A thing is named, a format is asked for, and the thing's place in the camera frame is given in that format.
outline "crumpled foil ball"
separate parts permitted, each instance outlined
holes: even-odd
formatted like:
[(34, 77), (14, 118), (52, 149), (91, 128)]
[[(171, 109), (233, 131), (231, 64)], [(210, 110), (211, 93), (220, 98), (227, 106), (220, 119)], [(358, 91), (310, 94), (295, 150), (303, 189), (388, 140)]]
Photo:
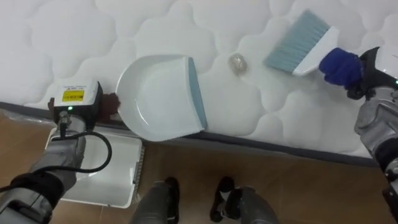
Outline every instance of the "crumpled foil ball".
[(239, 53), (230, 56), (228, 59), (228, 64), (235, 75), (243, 75), (248, 69), (248, 64), (244, 60), (243, 56)]

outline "robot leg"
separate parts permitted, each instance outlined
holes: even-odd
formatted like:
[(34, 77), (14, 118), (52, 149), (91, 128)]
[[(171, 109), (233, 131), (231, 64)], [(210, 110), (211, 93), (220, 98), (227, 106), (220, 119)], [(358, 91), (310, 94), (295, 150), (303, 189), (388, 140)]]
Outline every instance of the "robot leg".
[(132, 216), (130, 224), (176, 224), (178, 223), (178, 182), (168, 178), (155, 182), (145, 194)]
[(250, 187), (240, 188), (242, 192), (239, 202), (242, 224), (279, 224), (278, 218), (271, 206), (256, 194)]

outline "quilted mattress surface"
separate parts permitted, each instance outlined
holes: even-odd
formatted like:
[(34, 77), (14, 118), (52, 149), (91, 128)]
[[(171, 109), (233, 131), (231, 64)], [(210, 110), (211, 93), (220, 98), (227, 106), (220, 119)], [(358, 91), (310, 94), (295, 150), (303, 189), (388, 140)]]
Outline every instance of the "quilted mattress surface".
[[(94, 77), (114, 92), (135, 59), (193, 57), (208, 129), (255, 141), (369, 157), (354, 123), (362, 101), (323, 81), (263, 66), (305, 9), (340, 29), (340, 47), (398, 46), (396, 0), (2, 0), (0, 101), (46, 108), (57, 83)], [(228, 58), (248, 70), (236, 76)]]

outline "blue bristles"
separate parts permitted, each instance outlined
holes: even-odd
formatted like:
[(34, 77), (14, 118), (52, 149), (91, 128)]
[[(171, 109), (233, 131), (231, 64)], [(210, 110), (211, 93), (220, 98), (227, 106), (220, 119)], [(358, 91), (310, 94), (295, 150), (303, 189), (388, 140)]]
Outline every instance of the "blue bristles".
[(292, 73), (329, 28), (314, 13), (304, 11), (264, 60), (265, 65)]

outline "warning sticker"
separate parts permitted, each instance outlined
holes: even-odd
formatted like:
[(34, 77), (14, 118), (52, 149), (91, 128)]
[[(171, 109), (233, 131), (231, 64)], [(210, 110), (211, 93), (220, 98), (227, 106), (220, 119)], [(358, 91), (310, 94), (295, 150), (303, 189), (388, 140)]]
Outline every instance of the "warning sticker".
[(84, 90), (67, 90), (63, 92), (62, 101), (83, 101), (83, 96), (85, 95)]

